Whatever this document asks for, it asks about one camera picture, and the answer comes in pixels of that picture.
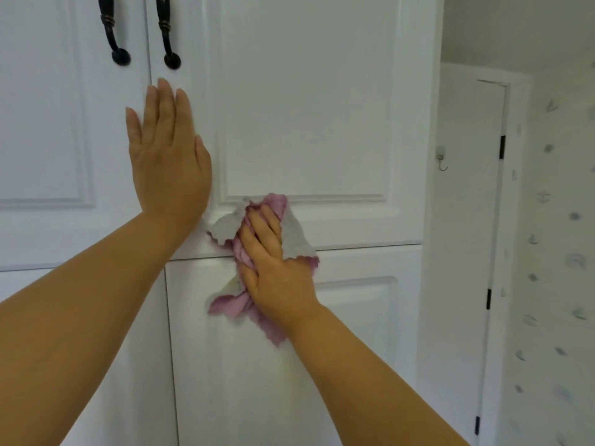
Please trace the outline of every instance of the cabinet handle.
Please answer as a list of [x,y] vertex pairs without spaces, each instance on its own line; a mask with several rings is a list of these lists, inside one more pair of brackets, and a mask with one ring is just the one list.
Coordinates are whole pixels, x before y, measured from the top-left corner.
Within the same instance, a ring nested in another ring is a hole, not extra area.
[[130,53],[118,47],[114,36],[114,0],[99,0],[101,11],[101,23],[105,28],[105,35],[108,37],[108,44],[112,49],[112,59],[117,65],[126,66],[130,64]]
[[157,15],[159,16],[159,29],[163,36],[163,46],[165,48],[165,65],[172,70],[177,70],[182,65],[182,60],[171,50],[170,42],[170,0],[157,0]]

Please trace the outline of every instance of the left hand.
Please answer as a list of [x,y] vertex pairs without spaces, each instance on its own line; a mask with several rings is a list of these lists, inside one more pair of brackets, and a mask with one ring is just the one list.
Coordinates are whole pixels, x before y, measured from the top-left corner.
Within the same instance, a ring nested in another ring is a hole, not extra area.
[[149,86],[145,118],[126,108],[134,187],[143,212],[183,229],[196,226],[211,193],[211,157],[195,134],[188,96],[160,78]]

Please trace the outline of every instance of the wall hook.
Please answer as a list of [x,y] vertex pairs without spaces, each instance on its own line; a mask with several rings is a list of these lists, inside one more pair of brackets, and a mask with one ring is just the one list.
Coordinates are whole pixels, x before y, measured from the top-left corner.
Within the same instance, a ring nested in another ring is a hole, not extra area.
[[445,170],[448,169],[448,166],[446,166],[444,169],[442,168],[442,160],[444,159],[444,147],[443,146],[436,147],[436,159],[438,160],[438,168],[442,172],[444,172]]

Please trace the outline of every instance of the microfiber towel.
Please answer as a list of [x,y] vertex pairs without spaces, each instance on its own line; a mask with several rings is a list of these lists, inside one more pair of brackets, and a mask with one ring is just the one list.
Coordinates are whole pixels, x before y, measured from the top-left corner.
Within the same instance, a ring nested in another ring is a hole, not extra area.
[[[255,269],[254,263],[246,253],[246,250],[244,250],[237,232],[240,230],[240,227],[244,222],[252,228],[246,217],[246,212],[248,208],[257,209],[262,205],[269,205],[281,221],[283,259],[287,260],[304,257],[308,259],[308,263],[312,268],[312,273],[314,273],[318,267],[318,255],[306,240],[302,226],[293,215],[285,195],[268,194],[266,197],[259,200],[244,197],[242,201],[237,204],[233,213],[220,218],[212,225],[207,233],[209,233],[211,238],[217,242],[217,244],[232,250],[236,262],[242,262],[247,266],[250,266],[252,269]],[[230,318],[248,315],[249,318],[264,331],[267,338],[270,339],[274,345],[279,346],[285,341],[286,337],[283,331],[275,326],[275,324],[273,324],[273,322],[267,318],[252,301],[239,274],[231,279],[220,292],[213,294],[209,300],[212,300],[209,307],[210,315],[223,313]]]

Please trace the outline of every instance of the patterned wallpaper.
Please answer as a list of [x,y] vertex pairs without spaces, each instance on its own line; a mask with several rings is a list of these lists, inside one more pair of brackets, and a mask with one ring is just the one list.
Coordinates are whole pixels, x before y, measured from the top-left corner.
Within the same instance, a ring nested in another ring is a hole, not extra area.
[[595,50],[534,76],[497,444],[595,445]]

